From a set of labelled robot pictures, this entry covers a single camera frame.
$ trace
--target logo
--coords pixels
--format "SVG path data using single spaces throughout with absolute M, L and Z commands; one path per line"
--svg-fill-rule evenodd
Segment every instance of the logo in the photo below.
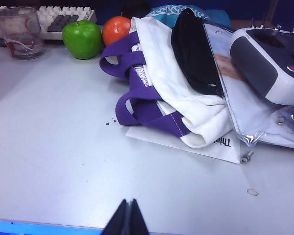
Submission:
M 231 147 L 230 139 L 228 139 L 228 138 L 220 137 L 219 139 L 214 141 L 214 143 L 224 144 L 224 146 Z

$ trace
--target apple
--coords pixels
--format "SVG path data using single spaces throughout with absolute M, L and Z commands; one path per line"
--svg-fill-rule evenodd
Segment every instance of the apple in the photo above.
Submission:
M 101 31 L 93 21 L 82 20 L 67 24 L 62 30 L 63 42 L 77 59 L 89 59 L 101 49 Z

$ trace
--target purple bag handle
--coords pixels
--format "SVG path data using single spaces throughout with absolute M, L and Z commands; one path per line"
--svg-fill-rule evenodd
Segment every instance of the purple bag handle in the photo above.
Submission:
M 162 99 L 153 86 L 145 87 L 134 70 L 134 65 L 145 65 L 141 51 L 131 51 L 131 47 L 139 42 L 137 32 L 130 33 L 122 39 L 109 45 L 102 53 L 100 67 L 106 73 L 123 79 L 129 78 L 130 91 L 119 99 L 116 105 L 116 115 L 121 125 L 142 124 L 154 127 L 181 137 L 190 131 L 182 122 L 182 115 L 175 111 L 162 115 L 155 100 Z M 119 64 L 110 64 L 105 57 L 117 56 Z M 134 113 L 126 107 L 130 100 Z
M 132 32 L 118 41 L 110 44 L 102 52 L 99 62 L 100 67 L 107 74 L 128 79 L 126 71 L 133 65 L 145 65 L 145 58 L 141 51 L 131 51 L 133 45 L 139 42 L 137 32 Z M 118 59 L 117 65 L 113 65 L 106 60 L 108 56 L 116 56 Z

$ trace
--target metal screw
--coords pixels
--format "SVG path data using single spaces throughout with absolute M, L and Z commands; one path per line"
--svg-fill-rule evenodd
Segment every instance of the metal screw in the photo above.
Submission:
M 242 164 L 247 164 L 247 163 L 249 163 L 250 162 L 250 158 L 251 158 L 251 156 L 254 154 L 254 151 L 249 151 L 249 152 L 247 152 L 245 155 L 243 155 L 242 157 L 241 157 L 241 163 Z
M 278 124 L 278 125 L 283 125 L 284 124 L 284 118 L 283 117 L 279 117 L 278 118 L 278 120 L 277 120 L 277 122 L 276 122 L 276 124 Z

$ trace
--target crumb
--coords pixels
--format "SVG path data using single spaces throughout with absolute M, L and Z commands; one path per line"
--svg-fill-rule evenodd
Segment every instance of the crumb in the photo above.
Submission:
M 252 196 L 258 196 L 259 195 L 259 193 L 256 190 L 252 189 L 252 188 L 247 189 L 247 193 L 252 195 Z

